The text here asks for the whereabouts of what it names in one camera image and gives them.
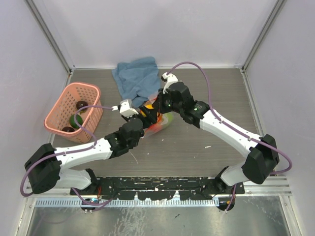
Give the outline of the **clear orange zip bag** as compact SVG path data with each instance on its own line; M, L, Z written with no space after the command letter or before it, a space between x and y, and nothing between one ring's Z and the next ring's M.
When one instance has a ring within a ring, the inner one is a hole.
M153 103L156 101L156 99L157 99L157 93L155 93L155 94L152 94L152 95L150 95L149 97L148 97L148 101L145 103L145 104L151 104L152 106L153 106ZM162 131L163 129L165 129L165 128L167 128L167 127L164 127L163 125L162 125L162 119L163 119L163 114L161 114L160 112L158 112L158 120L157 120L157 123L156 124L160 124L161 125L161 130L160 131ZM153 132L146 132L146 130L147 130L147 128L144 130L144 136L142 137L143 139L144 138L147 138L147 137L149 137L149 136L151 136L151 135L153 135L153 134L155 134L155 133L153 133Z

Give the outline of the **dark brown fruit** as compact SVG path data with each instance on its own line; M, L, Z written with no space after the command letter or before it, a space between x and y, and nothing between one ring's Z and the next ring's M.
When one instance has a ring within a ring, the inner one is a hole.
M62 129L62 132L72 133L72 132L75 132L75 129L70 126L66 126Z
M80 100L76 103L76 109L80 110L80 113L85 113L87 110L88 103L86 101Z

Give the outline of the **green fruit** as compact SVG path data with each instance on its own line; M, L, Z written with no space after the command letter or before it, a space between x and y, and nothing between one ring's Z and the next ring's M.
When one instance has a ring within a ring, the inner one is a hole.
M80 115L71 115L69 118L69 124L74 129L79 129L80 126L83 124L83 119Z

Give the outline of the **yellow pear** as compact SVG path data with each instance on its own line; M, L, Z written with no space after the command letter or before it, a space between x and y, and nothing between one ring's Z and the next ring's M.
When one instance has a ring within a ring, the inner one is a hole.
M152 115L152 112L154 111L154 108L152 107L151 104L143 104L142 106L139 107L140 109L140 114L143 117L149 117Z

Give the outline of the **red apple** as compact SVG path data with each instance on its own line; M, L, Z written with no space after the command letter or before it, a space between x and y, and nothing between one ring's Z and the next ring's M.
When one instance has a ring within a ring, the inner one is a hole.
M161 130L161 125L160 124L153 124L149 128L147 128L146 132L157 133L160 130Z

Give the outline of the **green apple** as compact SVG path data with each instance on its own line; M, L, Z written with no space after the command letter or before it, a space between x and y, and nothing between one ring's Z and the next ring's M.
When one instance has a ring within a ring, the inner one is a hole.
M172 113L163 114L162 125L164 127L167 127L172 121L173 121Z

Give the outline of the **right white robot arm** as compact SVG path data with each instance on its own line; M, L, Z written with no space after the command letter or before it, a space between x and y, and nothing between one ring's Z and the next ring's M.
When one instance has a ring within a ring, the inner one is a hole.
M260 137L224 119L207 103L194 100L182 82L159 89L154 107L163 114L178 113L186 123L216 135L245 158L244 162L223 168L215 177L214 187L220 193L226 194L235 184L245 181L262 184L280 161L272 136Z

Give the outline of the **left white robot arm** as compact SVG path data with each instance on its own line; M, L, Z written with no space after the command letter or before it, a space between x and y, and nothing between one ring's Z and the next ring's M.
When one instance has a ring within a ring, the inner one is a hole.
M54 148L50 143L42 145L25 163L26 173L20 184L24 197L45 193L54 187L83 190L92 195L98 190L97 178L90 170L76 171L73 167L97 160L120 157L136 147L145 130L157 124L161 112L153 106L139 110L119 105L109 107L118 110L126 123L116 132L92 143L74 147Z

